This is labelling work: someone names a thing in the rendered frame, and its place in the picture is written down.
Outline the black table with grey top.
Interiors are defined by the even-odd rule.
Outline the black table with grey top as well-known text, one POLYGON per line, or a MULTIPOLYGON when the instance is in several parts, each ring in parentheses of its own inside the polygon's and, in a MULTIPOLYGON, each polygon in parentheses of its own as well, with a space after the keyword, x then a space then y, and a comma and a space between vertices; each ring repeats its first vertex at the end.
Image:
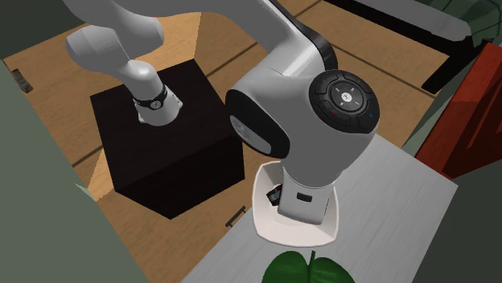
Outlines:
POLYGON ((461 19, 416 0, 324 0, 448 56, 422 84, 437 93, 495 40, 486 36, 476 43, 469 25, 461 19))

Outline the dark robot stand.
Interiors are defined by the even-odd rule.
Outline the dark robot stand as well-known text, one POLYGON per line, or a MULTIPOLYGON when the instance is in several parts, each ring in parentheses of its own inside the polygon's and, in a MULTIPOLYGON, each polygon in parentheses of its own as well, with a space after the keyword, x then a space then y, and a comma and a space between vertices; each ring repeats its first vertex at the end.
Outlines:
POLYGON ((138 119, 119 85, 91 96, 114 190, 173 219, 245 177, 241 139, 194 59, 159 72, 182 101, 168 125, 138 119))

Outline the green leaf plant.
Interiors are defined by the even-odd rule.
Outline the green leaf plant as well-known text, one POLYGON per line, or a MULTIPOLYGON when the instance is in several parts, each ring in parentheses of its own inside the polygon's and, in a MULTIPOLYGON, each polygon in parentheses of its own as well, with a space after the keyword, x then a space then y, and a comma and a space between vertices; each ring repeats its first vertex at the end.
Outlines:
POLYGON ((296 251, 276 256, 264 272, 261 283, 355 283, 349 272, 312 251, 309 261, 296 251))

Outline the white square bowl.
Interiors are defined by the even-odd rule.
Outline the white square bowl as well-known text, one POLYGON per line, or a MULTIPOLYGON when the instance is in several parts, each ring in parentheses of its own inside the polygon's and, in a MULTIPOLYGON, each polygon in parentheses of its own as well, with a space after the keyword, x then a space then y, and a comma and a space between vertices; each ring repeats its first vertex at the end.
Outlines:
POLYGON ((335 241, 339 202, 335 184, 308 187, 297 183, 279 161, 260 165, 253 184, 253 222, 257 234, 270 242, 296 248, 335 241), (266 193, 282 184, 280 203, 273 207, 266 193))

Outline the red angular furniture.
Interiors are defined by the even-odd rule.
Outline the red angular furniture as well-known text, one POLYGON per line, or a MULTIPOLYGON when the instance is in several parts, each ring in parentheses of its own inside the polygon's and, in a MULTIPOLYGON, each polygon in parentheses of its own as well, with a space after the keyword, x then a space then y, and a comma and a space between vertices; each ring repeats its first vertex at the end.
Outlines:
POLYGON ((415 158, 449 179, 502 159, 502 47, 484 46, 415 158))

